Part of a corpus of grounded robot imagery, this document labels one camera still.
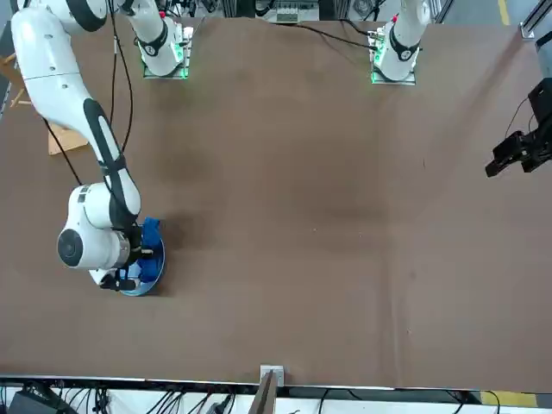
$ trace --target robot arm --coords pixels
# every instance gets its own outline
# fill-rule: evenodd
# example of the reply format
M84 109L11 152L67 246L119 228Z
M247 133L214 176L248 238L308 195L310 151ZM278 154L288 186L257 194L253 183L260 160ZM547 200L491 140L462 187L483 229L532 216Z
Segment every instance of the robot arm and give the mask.
M420 40L430 20L427 0L401 0L397 20L384 28L386 42L379 61L375 62L384 77L392 81L408 77L416 64Z
M140 193L130 177L113 131L100 104L86 90L71 48L70 33L101 28L108 12L105 0L25 1L12 18L17 62L37 112L46 120L84 136L96 155L103 182L82 185L69 198L67 222L58 253L69 267L86 269L105 288L132 290L118 269L141 255ZM177 65L174 23L161 20L154 0L119 0L119 9L139 36L144 61L156 74Z

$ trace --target blue plate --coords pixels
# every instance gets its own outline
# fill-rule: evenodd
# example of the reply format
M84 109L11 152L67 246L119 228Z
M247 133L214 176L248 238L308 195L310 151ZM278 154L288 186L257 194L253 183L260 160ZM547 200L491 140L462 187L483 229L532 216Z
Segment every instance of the blue plate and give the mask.
M151 282L147 282L147 283L140 283L138 285L138 287L136 289L134 289L133 291L121 291L121 293L123 295L127 295L127 296L144 296L146 294L148 294L156 285L157 285L157 282L160 281L161 279L161 276L163 275L163 271L165 270L165 243L163 242L163 239L161 238L161 253L163 254L162 255L162 260L161 260L161 265L160 265L160 268L159 268L159 271L157 273L157 277L155 278L155 280L152 280ZM137 263L133 263L130 267L129 267L129 279L140 279L140 273L141 273L141 269L140 267L138 266Z

